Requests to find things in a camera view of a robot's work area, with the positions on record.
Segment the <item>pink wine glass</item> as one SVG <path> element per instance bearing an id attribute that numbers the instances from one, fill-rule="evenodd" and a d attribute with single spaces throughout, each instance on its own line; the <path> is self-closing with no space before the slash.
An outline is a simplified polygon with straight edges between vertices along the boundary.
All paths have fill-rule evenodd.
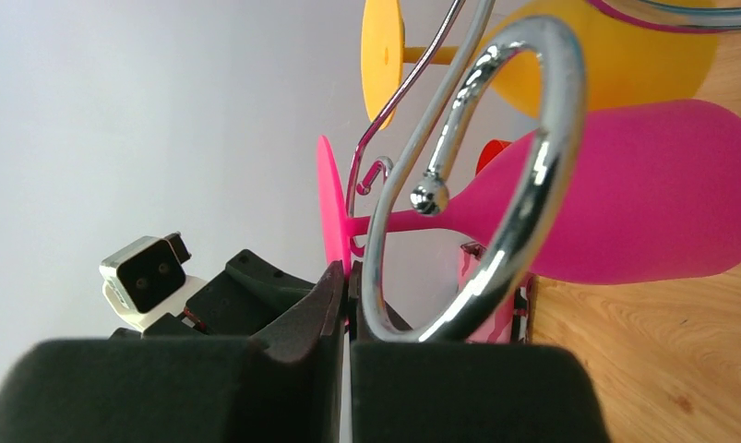
<path id="1" fill-rule="evenodd" d="M 480 282 L 708 277 L 741 263 L 741 117 L 701 100 L 590 113 L 541 246 L 488 254 Z"/>

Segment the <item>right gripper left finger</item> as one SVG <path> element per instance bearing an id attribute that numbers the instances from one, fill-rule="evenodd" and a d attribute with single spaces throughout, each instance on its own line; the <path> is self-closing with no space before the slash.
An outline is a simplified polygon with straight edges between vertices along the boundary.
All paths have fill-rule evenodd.
<path id="1" fill-rule="evenodd" d="M 45 341 L 0 389 L 0 442 L 335 442 L 345 274 L 259 332 Z"/>

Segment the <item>chrome wine glass rack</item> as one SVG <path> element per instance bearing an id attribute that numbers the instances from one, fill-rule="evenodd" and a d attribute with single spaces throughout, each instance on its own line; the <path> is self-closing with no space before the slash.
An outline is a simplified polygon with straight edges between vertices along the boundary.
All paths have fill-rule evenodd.
<path id="1" fill-rule="evenodd" d="M 459 52 L 453 75 L 466 74 L 468 54 L 468 49 Z M 543 244 L 563 205 L 590 114 L 576 109 L 582 107 L 582 101 L 558 95 L 555 109 L 550 110 L 554 112 L 540 115 L 535 131 L 505 149 L 463 191 L 452 196 L 446 185 L 450 165 L 488 83 L 472 81 L 472 89 L 458 90 L 458 85 L 446 80 L 444 86 L 452 103 L 436 152 L 412 192 L 411 208 L 396 212 L 393 205 L 419 155 L 415 143 L 395 165 L 368 223 L 361 303 L 366 326 L 382 341 L 462 341 L 504 302 L 530 272 L 499 284 L 480 282 L 478 274 L 488 269 L 488 254 Z M 386 236 L 391 231 L 429 227 L 453 229 L 482 243 L 483 259 L 435 319 L 419 329 L 397 329 L 389 320 L 382 290 Z"/>

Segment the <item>yellow wine glass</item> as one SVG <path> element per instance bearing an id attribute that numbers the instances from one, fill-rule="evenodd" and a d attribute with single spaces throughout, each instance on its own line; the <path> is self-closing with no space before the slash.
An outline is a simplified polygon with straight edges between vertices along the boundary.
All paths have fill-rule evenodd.
<path id="1" fill-rule="evenodd" d="M 370 121 L 403 84 L 403 65 L 425 47 L 406 46 L 400 1 L 365 1 L 360 71 Z M 718 51 L 717 34 L 645 29 L 599 12 L 589 1 L 530 1 L 487 31 L 458 90 L 489 86 L 519 112 L 549 115 L 555 98 L 578 110 L 669 102 L 696 95 Z"/>

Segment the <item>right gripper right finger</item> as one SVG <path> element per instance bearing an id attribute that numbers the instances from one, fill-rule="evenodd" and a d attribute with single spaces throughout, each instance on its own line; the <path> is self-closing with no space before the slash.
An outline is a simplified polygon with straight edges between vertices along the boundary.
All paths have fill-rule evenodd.
<path id="1" fill-rule="evenodd" d="M 608 442 L 591 378 L 551 345 L 377 341 L 347 276 L 355 442 Z"/>

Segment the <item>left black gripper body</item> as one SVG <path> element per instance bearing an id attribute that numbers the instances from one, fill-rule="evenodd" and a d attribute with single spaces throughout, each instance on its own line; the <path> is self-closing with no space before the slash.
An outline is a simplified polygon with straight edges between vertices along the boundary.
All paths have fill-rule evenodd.
<path id="1" fill-rule="evenodd" d="M 250 336 L 298 303 L 314 286 L 243 249 L 210 281 L 187 275 L 184 286 L 148 313 L 123 306 L 112 287 L 108 302 L 139 332 L 162 317 L 173 317 L 208 335 Z"/>

